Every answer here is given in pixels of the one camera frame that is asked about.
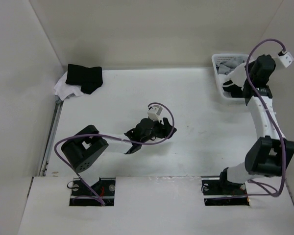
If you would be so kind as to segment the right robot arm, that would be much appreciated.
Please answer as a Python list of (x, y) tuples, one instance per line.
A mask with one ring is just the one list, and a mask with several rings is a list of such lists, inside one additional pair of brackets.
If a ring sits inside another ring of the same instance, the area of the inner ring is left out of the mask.
[(242, 96), (257, 135), (245, 160), (220, 173), (217, 182), (220, 192), (236, 195), (246, 182), (254, 184), (256, 178), (263, 177), (281, 177), (281, 184), (284, 184), (286, 169), (294, 154), (294, 142), (287, 140), (279, 128), (268, 81), (276, 69), (287, 68), (293, 60), (289, 52), (281, 51), (277, 57), (261, 55), (255, 60), (237, 57), (219, 65), (219, 74), (225, 76), (223, 90)]

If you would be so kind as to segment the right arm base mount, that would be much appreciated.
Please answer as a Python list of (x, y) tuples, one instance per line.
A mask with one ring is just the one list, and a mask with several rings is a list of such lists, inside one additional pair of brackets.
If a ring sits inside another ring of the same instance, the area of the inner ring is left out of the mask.
[(202, 179), (201, 191), (206, 206), (249, 206), (245, 184), (220, 186), (219, 179)]

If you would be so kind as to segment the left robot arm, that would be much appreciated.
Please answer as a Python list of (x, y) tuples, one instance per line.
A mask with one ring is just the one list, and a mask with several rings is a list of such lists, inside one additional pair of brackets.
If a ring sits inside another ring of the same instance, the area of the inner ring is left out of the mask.
[(95, 195), (100, 190), (100, 182), (98, 176), (92, 176), (91, 168), (102, 154), (134, 154), (143, 145), (151, 145), (152, 141), (170, 139), (176, 131), (166, 117), (162, 120), (144, 118), (134, 128), (119, 136), (102, 133), (94, 125), (88, 125), (75, 134), (79, 138), (66, 140), (61, 151), (73, 171), (85, 181), (83, 189), (89, 195)]

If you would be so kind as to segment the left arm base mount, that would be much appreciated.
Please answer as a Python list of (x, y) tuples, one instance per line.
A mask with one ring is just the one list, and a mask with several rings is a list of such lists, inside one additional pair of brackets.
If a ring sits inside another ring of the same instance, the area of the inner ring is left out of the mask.
[(116, 178), (99, 178), (91, 188), (101, 197), (104, 205), (95, 200), (95, 195), (78, 178), (67, 183), (71, 191), (69, 206), (101, 207), (114, 206)]

